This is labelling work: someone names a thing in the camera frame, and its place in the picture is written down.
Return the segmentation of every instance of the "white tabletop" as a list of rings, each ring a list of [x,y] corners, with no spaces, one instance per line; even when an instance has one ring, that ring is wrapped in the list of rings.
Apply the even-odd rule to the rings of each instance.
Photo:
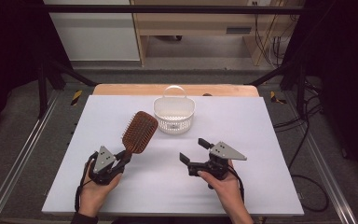
[[[106,146],[123,150],[121,136],[131,117],[142,110],[153,115],[159,96],[91,95],[77,124],[48,197],[44,213],[75,212],[76,188],[88,157]],[[191,96],[196,102],[187,133],[168,135],[157,130],[142,154],[134,154],[119,185],[109,194],[102,213],[115,216],[224,216],[214,190],[189,176],[179,153],[206,162],[204,138],[223,141],[247,161],[233,161],[245,188],[245,204],[253,216],[301,216],[303,209],[284,162],[269,113],[261,97]]]

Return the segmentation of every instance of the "black sleeve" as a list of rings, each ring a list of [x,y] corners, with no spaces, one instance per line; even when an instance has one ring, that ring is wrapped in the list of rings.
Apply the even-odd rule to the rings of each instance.
[[[97,224],[97,223],[98,223],[97,217],[87,217],[79,213],[74,214],[71,222],[71,224]]]

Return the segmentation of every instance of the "hand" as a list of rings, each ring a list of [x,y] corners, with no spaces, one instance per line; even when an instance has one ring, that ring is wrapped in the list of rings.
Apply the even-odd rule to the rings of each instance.
[[[228,164],[233,167],[231,160],[228,161]],[[214,178],[208,172],[198,171],[198,175],[216,191],[220,203],[231,218],[232,223],[253,223],[243,204],[238,179],[232,173],[228,172],[223,180]]]
[[[90,166],[88,167],[83,183],[87,184],[83,186],[80,194],[80,208],[78,213],[87,217],[96,217],[109,192],[118,185],[122,173],[116,175],[109,185],[97,185],[89,178],[89,171]]]

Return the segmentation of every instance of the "white plastic basket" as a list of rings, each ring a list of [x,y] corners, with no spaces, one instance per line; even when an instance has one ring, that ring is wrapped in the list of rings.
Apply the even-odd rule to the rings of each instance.
[[[179,89],[184,96],[166,96],[168,90]],[[169,134],[187,132],[193,122],[196,103],[187,98],[186,91],[180,86],[169,86],[153,103],[158,128]]]

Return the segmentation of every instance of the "basket handle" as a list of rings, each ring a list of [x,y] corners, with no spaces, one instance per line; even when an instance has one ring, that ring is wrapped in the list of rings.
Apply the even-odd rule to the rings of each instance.
[[[171,90],[171,89],[179,89],[183,92],[185,98],[187,98],[187,92],[185,91],[185,89],[183,89],[182,87],[180,86],[177,86],[177,85],[171,85],[169,87],[167,87],[164,92],[162,93],[162,97],[165,97],[165,94],[167,93],[168,90]]]

